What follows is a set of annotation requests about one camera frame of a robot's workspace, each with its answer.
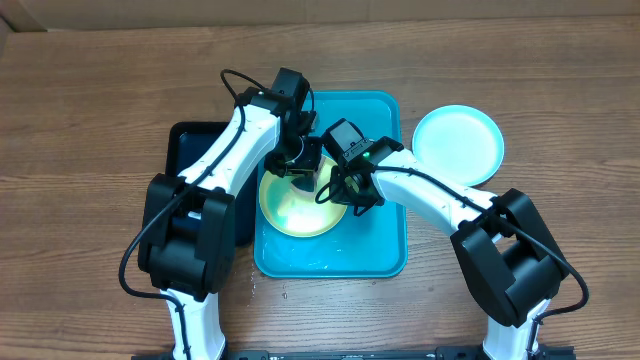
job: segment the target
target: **robotic arm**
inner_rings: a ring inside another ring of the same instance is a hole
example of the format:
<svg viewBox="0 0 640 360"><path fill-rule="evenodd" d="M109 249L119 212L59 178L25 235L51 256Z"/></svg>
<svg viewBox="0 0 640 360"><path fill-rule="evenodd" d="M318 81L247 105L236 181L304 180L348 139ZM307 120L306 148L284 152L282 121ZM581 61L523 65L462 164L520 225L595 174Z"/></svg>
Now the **robotic arm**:
<svg viewBox="0 0 640 360"><path fill-rule="evenodd" d="M484 353L490 359L522 360L529 356L528 345L535 352L532 321L546 309L568 273L520 238L502 254L494 245L502 236L512 235L501 225L506 220L562 257L529 198L514 189L496 197L428 174L402 144L386 137L368 139L345 119L321 138L310 137L316 114L301 110L308 90L302 75L287 69L280 70L270 90L247 89L239 96L225 132L195 164L178 178L158 174L149 185L145 225L186 184L198 179L242 131L218 166L198 184L198 191L154 224L140 242L138 266L184 309L189 356L183 352L180 318L168 302L176 339L173 358L218 360L223 354L217 293L234 256L234 198L249 174L265 158L265 167L276 175L313 175L322 146L338 166L322 189L329 195L317 201L353 205L357 216L384 201L420 214L451 237L467 286L489 315Z"/></svg>

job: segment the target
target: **wooden table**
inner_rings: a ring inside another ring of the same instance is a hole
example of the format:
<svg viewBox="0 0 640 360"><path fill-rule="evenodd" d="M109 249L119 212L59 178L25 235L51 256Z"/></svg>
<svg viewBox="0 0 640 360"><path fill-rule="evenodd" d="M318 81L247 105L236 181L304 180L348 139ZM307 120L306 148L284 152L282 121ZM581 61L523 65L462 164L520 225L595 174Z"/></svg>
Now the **wooden table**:
<svg viewBox="0 0 640 360"><path fill-rule="evenodd" d="M168 350L166 305L116 279L163 171L170 127L227 121L218 72L316 90L383 89L403 139L445 104L491 114L506 139L484 188L528 193L592 291L542 341L580 358L640 352L640 17L433 21L9 35L0 59L0 357L126 359ZM409 212L392 279L273 280L240 250L221 293L233 349L478 344L486 316L449 240ZM130 264L133 286L151 290ZM578 299L565 281L552 306Z"/></svg>

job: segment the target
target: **yellow plate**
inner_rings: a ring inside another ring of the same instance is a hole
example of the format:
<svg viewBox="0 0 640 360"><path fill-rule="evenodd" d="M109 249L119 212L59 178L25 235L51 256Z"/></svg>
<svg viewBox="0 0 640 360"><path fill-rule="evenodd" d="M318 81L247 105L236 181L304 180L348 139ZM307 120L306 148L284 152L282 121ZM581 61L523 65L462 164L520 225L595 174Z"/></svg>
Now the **yellow plate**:
<svg viewBox="0 0 640 360"><path fill-rule="evenodd" d="M267 221L282 233L295 237L320 235L334 227L347 211L346 205L315 202L318 189L329 182L331 168L337 165L325 155L322 157L324 162L313 194L291 185L293 176L280 178L268 171L264 173L260 181L260 209Z"/></svg>

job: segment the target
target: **wood grain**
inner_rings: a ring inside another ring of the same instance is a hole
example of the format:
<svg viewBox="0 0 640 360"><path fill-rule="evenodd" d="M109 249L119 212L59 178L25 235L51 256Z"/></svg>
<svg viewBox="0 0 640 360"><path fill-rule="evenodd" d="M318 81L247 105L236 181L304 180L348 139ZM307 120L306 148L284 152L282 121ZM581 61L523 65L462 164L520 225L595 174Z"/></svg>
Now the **wood grain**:
<svg viewBox="0 0 640 360"><path fill-rule="evenodd" d="M166 306L116 280L146 186L174 123L229 118L222 68L269 83L280 66L316 90L388 91L405 144L437 106L491 114L507 151L485 188L530 194L592 291L587 308L547 321L542 340L585 359L636 358L639 43L640 17L11 34L0 59L0 358L171 347ZM220 305L231 347L479 343L486 316L449 240L408 220L409 263L392 279L273 280L239 250ZM128 278L151 290L134 265ZM566 281L552 306L577 297Z"/></svg>

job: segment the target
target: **blue rectangular tray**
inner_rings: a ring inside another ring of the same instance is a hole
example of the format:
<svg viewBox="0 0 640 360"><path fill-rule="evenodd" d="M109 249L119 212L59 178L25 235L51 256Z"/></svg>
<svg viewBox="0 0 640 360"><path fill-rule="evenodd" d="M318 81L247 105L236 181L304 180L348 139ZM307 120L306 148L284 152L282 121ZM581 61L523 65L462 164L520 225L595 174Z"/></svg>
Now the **blue rectangular tray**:
<svg viewBox="0 0 640 360"><path fill-rule="evenodd" d="M389 136L402 141L398 103L385 92L323 91L315 93L315 102L318 120L313 135L321 135L345 118L368 138ZM310 107L310 101L305 102L304 108ZM258 171L258 179L262 179L262 164ZM375 206L359 218L353 216L350 207L331 230L311 238L296 238L271 226L256 200L254 259L267 276L391 277L402 271L408 254L406 211L398 204Z"/></svg>

